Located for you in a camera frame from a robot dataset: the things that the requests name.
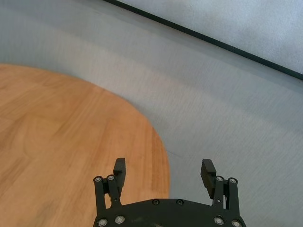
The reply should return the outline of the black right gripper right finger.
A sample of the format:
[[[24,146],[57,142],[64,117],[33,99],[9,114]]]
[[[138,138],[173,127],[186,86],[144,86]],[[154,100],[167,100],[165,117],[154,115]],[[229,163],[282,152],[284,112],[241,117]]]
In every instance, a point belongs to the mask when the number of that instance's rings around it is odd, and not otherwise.
[[[238,180],[230,177],[224,179],[216,174],[212,160],[203,159],[200,175],[203,184],[208,191],[213,206],[218,209],[239,212]]]

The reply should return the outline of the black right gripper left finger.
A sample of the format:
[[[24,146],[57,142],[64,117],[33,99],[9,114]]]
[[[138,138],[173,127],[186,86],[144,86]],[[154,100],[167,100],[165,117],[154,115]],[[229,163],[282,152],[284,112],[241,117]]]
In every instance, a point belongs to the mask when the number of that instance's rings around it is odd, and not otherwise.
[[[126,165],[125,158],[118,158],[115,162],[113,173],[106,178],[96,176],[93,179],[96,198],[97,213],[103,213],[106,210],[105,195],[110,197],[110,208],[121,207],[121,193],[125,182]]]

